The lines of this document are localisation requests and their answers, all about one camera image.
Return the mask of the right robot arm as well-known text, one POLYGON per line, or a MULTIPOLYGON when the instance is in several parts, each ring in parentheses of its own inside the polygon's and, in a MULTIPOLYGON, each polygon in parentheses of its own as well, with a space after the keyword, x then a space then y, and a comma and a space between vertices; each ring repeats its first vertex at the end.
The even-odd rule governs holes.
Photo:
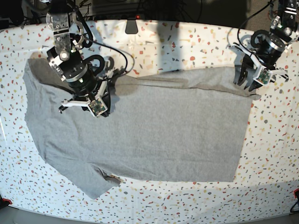
POLYGON ((54 46, 47 51, 49 66, 71 89, 71 99, 61 102, 59 111, 80 107, 93 117, 108 117, 111 95, 106 61, 100 55, 84 59, 81 50, 92 45, 93 34, 78 7, 71 0, 49 0, 44 8, 26 1, 36 13, 46 14, 46 23, 53 32, 54 46))

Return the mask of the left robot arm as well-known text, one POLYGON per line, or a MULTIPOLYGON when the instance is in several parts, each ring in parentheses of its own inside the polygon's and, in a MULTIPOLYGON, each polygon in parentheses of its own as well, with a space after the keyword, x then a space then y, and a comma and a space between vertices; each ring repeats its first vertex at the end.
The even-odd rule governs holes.
POLYGON ((243 52, 244 57, 240 68, 240 73, 235 75, 233 83, 241 86, 246 83, 244 89, 253 91, 262 86, 276 81, 280 76, 288 81, 286 71, 276 67, 277 60, 284 52, 287 52, 293 42, 299 40, 299 23, 296 22, 297 0, 280 0, 278 2, 278 12, 273 14, 274 1, 270 0, 266 6, 251 15, 247 20, 261 13, 267 7, 270 8, 271 26, 270 30, 258 30, 250 38, 251 48, 243 45, 237 31, 238 43, 233 43, 232 47, 243 52))

